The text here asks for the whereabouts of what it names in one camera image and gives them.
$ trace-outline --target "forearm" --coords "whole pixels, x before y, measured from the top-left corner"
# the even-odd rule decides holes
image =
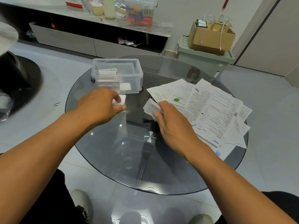
[[[190,145],[185,157],[207,184],[228,223],[295,223],[205,143]]]
[[[0,220],[18,223],[55,173],[62,159],[88,130],[73,112],[0,156]]]

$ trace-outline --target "plastic bag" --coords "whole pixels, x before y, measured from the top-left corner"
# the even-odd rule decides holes
[[[0,122],[6,120],[13,107],[13,99],[0,90]]]

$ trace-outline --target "hand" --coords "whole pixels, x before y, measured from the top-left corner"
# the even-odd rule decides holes
[[[156,111],[154,116],[157,119],[164,141],[174,151],[186,157],[185,151],[190,147],[190,143],[201,142],[201,140],[197,137],[187,118],[172,104],[161,101],[158,105],[163,114]]]
[[[125,105],[112,105],[112,101],[121,102],[121,98],[114,90],[104,87],[93,90],[82,97],[74,112],[83,117],[91,127],[109,122],[117,113],[126,109]]]

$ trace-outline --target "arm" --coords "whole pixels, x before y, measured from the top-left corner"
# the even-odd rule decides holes
[[[165,142],[201,175],[228,223],[295,224],[284,211],[202,142],[188,120],[167,101],[155,112]]]
[[[125,110],[124,105],[113,106],[113,99],[121,101],[113,90],[93,90],[73,111],[0,156],[1,223],[19,223],[75,143]]]

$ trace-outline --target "light green storage box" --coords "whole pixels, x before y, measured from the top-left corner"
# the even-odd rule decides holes
[[[189,41],[186,35],[182,35],[178,40],[178,60],[191,64],[200,70],[209,73],[211,76],[219,76],[226,67],[235,60],[230,51],[225,51],[223,56],[197,51],[189,48]]]

